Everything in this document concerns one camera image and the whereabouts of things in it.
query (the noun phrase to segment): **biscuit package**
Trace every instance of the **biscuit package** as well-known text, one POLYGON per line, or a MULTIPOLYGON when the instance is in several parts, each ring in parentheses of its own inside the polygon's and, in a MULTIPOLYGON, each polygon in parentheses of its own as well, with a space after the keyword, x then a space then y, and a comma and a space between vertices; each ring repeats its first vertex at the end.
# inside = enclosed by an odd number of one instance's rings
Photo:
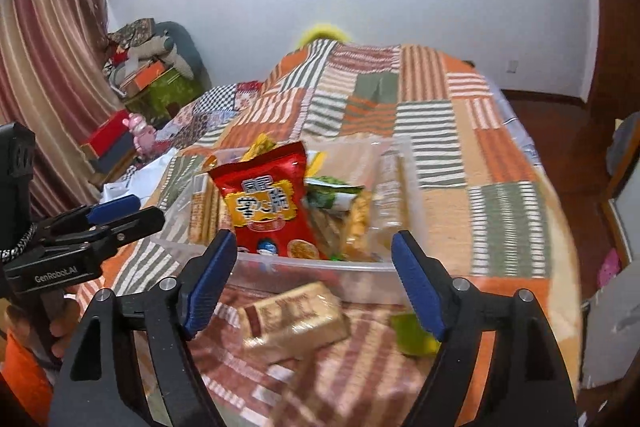
POLYGON ((238 251, 325 259, 303 206, 305 170, 305 148, 295 142, 209 171, 225 200, 238 251))
POLYGON ((349 336, 340 300, 321 282, 238 309, 242 347, 266 363, 304 357, 349 336))

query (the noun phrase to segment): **green box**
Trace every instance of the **green box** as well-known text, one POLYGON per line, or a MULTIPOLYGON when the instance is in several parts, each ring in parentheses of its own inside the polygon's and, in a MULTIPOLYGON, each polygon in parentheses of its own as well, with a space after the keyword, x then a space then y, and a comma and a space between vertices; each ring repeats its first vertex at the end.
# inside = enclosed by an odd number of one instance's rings
POLYGON ((197 80, 183 77, 175 68, 165 71, 134 97, 125 100, 129 112, 138 112, 153 125, 171 120, 204 92, 197 80))

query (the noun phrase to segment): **striped blanket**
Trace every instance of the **striped blanket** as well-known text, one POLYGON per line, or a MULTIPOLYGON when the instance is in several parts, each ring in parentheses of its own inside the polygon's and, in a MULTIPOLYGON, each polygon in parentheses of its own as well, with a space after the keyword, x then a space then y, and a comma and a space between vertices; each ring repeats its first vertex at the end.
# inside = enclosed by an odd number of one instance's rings
MULTIPOLYGON (((228 87, 214 88, 223 90, 228 87)), ((168 208, 204 157, 248 146, 261 132, 277 141, 367 134, 411 140, 429 255, 484 291, 534 291, 577 380, 580 316, 575 247, 553 188, 516 145, 503 98, 464 62, 422 46, 375 48, 319 40, 287 55, 260 95, 172 160, 151 202, 168 208)), ((184 240, 186 230, 176 233, 184 240)), ((148 239, 104 264, 79 292, 86 306, 101 287, 142 291, 178 271, 148 239)), ((265 366, 245 360, 235 307, 264 295, 227 287, 191 351, 212 397, 249 425, 393 426, 417 396, 430 360, 396 349, 387 321, 397 309, 345 305, 348 340, 305 360, 265 366)), ((479 361, 459 421, 473 418, 493 337, 479 361)), ((148 360, 142 357, 143 365, 148 360)))

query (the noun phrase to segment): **pink object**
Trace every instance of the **pink object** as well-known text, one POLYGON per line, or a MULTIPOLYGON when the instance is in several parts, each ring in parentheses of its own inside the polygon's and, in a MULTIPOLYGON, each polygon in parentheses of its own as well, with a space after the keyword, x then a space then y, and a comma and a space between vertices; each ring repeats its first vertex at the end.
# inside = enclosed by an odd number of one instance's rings
POLYGON ((620 257, 618 250, 612 248, 604 258, 604 263, 598 272, 598 288, 606 286, 613 277, 620 273, 620 257))
POLYGON ((129 113, 129 118, 122 120, 133 135, 133 145, 140 155, 148 155, 156 143, 156 130, 146 123, 145 117, 138 113, 129 113))

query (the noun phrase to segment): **striped curtain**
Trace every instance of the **striped curtain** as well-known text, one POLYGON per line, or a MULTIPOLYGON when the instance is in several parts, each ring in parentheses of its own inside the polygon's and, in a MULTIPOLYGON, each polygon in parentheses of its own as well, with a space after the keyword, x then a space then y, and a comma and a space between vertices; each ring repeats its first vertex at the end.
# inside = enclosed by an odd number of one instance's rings
POLYGON ((79 145, 120 107, 104 77, 105 0, 0 0, 0 123, 36 134, 35 216, 94 203, 79 145))

